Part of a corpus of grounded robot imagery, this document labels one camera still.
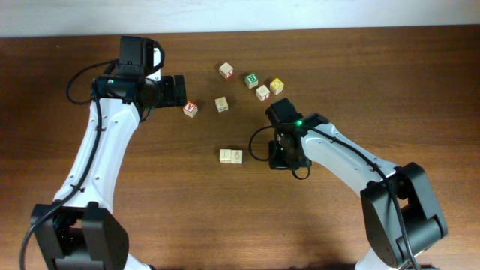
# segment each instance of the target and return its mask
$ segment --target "white robotic arm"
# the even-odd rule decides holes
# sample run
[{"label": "white robotic arm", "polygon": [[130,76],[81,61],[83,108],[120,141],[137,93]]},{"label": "white robotic arm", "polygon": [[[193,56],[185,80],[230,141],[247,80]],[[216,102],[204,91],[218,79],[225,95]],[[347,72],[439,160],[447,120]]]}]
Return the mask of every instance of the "white robotic arm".
[{"label": "white robotic arm", "polygon": [[[273,170],[308,168],[317,162],[334,173],[360,196],[365,229],[371,249],[356,270],[401,268],[447,235],[443,213],[425,171],[417,164],[400,167],[365,151],[342,135],[329,120],[313,114],[304,117],[287,98],[273,103],[265,114],[271,126],[251,138],[251,155],[268,161]],[[266,128],[274,128],[275,141],[269,143],[269,158],[251,152],[252,140]],[[398,199],[408,199],[400,207]]]},{"label": "white robotic arm", "polygon": [[[383,173],[389,177],[395,174],[397,164],[388,162],[369,153],[354,142],[342,135],[333,124],[320,124],[316,127],[332,137],[348,143],[356,148],[370,160],[375,161]],[[341,181],[347,184],[352,190],[360,196],[369,182],[381,182],[382,178],[377,172],[374,172],[368,164],[365,163],[357,154],[349,149],[332,143],[332,141],[313,131],[309,131],[307,136],[301,138],[301,144],[307,158],[313,162],[324,166],[326,169],[335,174]],[[370,248],[365,257],[361,259],[355,266],[355,270],[391,270]]]},{"label": "white robotic arm", "polygon": [[[99,208],[107,209],[108,212],[113,213],[113,193],[117,176],[127,144],[140,123],[140,116],[133,103],[122,103],[121,99],[101,98],[100,107],[103,131],[97,153],[82,185],[82,192],[78,192],[64,206],[86,208],[89,203],[96,202]],[[63,200],[70,194],[72,185],[78,184],[80,175],[85,169],[92,151],[97,123],[98,114],[95,102],[92,102],[88,127],[82,145],[76,155],[72,170],[55,195],[54,201]],[[142,269],[150,270],[151,268],[128,254],[124,270]]]}]

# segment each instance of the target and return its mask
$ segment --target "robotic arm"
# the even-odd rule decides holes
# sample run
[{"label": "robotic arm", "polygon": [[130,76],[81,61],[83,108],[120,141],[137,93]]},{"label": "robotic arm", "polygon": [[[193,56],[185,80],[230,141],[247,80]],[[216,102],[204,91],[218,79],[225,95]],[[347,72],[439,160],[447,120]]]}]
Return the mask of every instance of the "robotic arm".
[{"label": "robotic arm", "polygon": [[[156,41],[121,38],[120,58],[92,83],[87,131],[67,180],[52,205],[34,207],[20,252],[21,269],[32,232],[49,270],[154,269],[128,253],[128,234],[112,213],[116,179],[139,123],[154,108],[187,103],[183,76],[161,76],[164,58]],[[142,118],[144,110],[148,115]]]},{"label": "robotic arm", "polygon": [[[371,249],[355,270],[398,269],[409,261],[419,268],[414,255],[448,234],[427,175],[417,164],[399,167],[378,158],[347,139],[327,118],[303,117],[287,98],[273,103],[265,114],[276,134],[269,143],[271,169],[291,170],[298,178],[295,171],[307,167],[310,175],[314,161],[361,197]],[[408,199],[408,205],[400,210],[397,198]]]}]

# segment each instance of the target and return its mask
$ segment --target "white wall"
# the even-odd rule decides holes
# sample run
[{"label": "white wall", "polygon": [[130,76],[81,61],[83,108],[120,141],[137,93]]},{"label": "white wall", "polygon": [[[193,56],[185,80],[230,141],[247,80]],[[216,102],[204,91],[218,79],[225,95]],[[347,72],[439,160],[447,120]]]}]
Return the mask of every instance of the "white wall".
[{"label": "white wall", "polygon": [[0,37],[480,23],[480,0],[0,0]]}]

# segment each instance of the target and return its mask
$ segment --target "wood grain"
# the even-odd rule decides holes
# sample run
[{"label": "wood grain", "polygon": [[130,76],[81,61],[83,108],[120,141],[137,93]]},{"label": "wood grain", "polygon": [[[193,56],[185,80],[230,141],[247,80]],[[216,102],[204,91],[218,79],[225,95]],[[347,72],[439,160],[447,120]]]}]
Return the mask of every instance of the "wood grain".
[{"label": "wood grain", "polygon": [[[360,200],[320,166],[307,181],[247,154],[288,97],[320,113],[381,158],[427,171],[450,234],[419,256],[442,269],[480,266],[480,26],[351,28],[224,34],[152,34],[163,74],[184,74],[195,118],[155,110],[139,126],[116,185],[115,216],[130,252],[165,269],[288,269],[354,263],[368,249]],[[89,109],[65,98],[73,74],[114,59],[119,36],[0,40],[0,269],[17,269],[35,203],[68,175]],[[226,81],[216,69],[235,69]],[[72,87],[88,96],[93,70]],[[261,102],[241,74],[285,89]],[[215,98],[225,96],[226,112]],[[254,150],[266,155],[270,133]],[[244,150],[242,165],[219,149]],[[44,269],[35,240],[28,269]]]}]

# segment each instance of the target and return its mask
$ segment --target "wooden block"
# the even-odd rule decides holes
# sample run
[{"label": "wooden block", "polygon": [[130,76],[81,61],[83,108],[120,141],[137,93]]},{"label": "wooden block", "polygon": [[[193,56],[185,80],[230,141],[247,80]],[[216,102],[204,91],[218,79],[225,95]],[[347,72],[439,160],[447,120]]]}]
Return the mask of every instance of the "wooden block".
[{"label": "wooden block", "polygon": [[228,103],[225,97],[220,97],[215,100],[215,105],[217,105],[217,110],[219,113],[223,112],[224,110],[228,110]]},{"label": "wooden block", "polygon": [[242,164],[242,150],[232,150],[232,164]]},{"label": "wooden block", "polygon": [[187,116],[193,118],[198,112],[198,107],[195,103],[188,101],[187,104],[183,107],[183,112]]},{"label": "wooden block", "polygon": [[231,162],[232,162],[232,150],[220,149],[220,163],[231,163]]},{"label": "wooden block", "polygon": [[256,93],[256,96],[261,100],[261,101],[264,101],[265,99],[269,98],[270,97],[270,90],[262,85],[260,86],[259,88],[256,89],[255,91]]},{"label": "wooden block", "polygon": [[284,83],[280,79],[274,79],[273,82],[270,82],[270,90],[276,95],[284,90]]},{"label": "wooden block", "polygon": [[250,75],[247,75],[245,77],[245,83],[247,84],[249,89],[252,89],[255,86],[258,86],[258,78],[255,73],[252,73]]},{"label": "wooden block", "polygon": [[220,74],[225,77],[225,79],[228,79],[233,75],[233,67],[227,62],[225,62],[225,64],[222,64],[218,71],[220,71]]}]

